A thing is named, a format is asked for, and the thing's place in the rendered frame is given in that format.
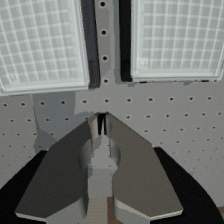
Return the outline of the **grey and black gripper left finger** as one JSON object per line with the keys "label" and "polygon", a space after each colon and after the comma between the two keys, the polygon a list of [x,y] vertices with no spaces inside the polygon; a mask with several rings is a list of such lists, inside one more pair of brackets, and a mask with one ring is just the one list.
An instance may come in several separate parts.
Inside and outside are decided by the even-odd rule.
{"label": "grey and black gripper left finger", "polygon": [[87,165],[102,122],[103,113],[97,112],[19,170],[0,189],[0,224],[84,220],[89,203]]}

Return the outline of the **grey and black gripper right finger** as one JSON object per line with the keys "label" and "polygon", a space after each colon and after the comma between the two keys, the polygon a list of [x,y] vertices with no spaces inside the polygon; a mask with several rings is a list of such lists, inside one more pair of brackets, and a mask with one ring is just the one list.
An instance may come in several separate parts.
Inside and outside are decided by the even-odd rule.
{"label": "grey and black gripper right finger", "polygon": [[[109,112],[103,113],[109,138],[112,200],[124,224],[224,224],[205,189],[161,147],[155,147]],[[111,133],[110,133],[111,132]]]}

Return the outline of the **black l-shaped nest locator rail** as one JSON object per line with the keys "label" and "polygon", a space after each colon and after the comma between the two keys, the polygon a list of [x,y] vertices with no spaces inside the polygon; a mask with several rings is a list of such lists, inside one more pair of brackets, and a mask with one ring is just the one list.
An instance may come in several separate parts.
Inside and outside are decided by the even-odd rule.
{"label": "black l-shaped nest locator rail", "polygon": [[89,88],[99,88],[101,77],[98,53],[95,2],[94,0],[81,0],[81,2],[90,75]]}

